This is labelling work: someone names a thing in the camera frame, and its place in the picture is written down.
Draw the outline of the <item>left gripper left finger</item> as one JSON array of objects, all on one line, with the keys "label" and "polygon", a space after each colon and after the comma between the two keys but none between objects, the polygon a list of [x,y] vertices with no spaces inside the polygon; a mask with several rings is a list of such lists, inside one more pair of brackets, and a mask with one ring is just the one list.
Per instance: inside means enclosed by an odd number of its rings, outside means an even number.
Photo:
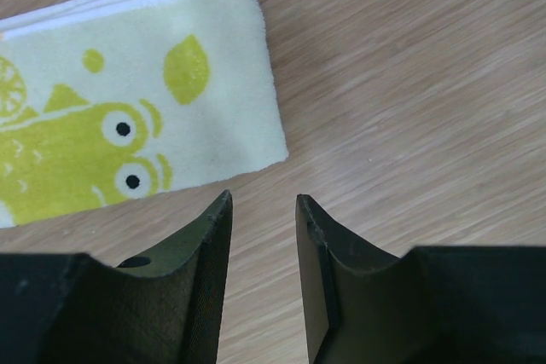
[{"label": "left gripper left finger", "polygon": [[224,191],[117,267],[86,253],[4,253],[2,362],[215,362],[232,221]]}]

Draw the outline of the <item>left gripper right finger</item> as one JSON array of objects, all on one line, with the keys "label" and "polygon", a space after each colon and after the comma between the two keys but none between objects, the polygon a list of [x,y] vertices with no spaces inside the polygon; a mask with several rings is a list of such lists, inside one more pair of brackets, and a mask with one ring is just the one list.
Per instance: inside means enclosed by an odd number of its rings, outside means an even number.
[{"label": "left gripper right finger", "polygon": [[296,199],[312,363],[542,363],[541,246],[417,246],[401,257]]}]

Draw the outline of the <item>yellow green crocodile towel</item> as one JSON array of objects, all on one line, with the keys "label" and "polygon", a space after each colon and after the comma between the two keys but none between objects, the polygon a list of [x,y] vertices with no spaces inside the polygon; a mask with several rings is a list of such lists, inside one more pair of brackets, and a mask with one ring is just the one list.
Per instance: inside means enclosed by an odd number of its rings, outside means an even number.
[{"label": "yellow green crocodile towel", "polygon": [[287,157],[258,0],[70,0],[1,22],[5,228]]}]

